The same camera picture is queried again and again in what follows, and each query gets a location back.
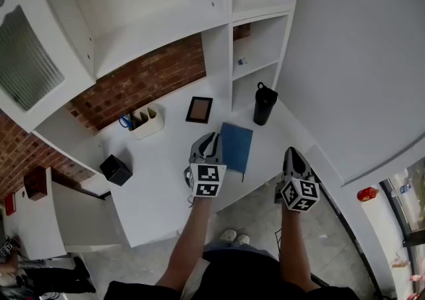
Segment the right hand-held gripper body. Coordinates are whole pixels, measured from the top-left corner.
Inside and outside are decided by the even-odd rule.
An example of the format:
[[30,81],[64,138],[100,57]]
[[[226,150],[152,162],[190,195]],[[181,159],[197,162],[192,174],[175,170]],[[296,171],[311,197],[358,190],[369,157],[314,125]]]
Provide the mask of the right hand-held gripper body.
[[308,212],[320,199],[319,183],[312,170],[311,177],[301,177],[295,171],[281,176],[274,195],[275,204],[283,204],[288,210]]

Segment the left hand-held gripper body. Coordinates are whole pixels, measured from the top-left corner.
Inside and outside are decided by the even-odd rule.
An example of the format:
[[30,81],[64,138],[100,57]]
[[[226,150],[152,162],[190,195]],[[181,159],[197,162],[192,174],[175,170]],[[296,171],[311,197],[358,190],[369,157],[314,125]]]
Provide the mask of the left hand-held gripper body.
[[213,143],[210,142],[203,156],[199,155],[199,139],[191,146],[189,166],[184,170],[184,178],[193,197],[217,197],[222,186],[226,165],[213,159]]

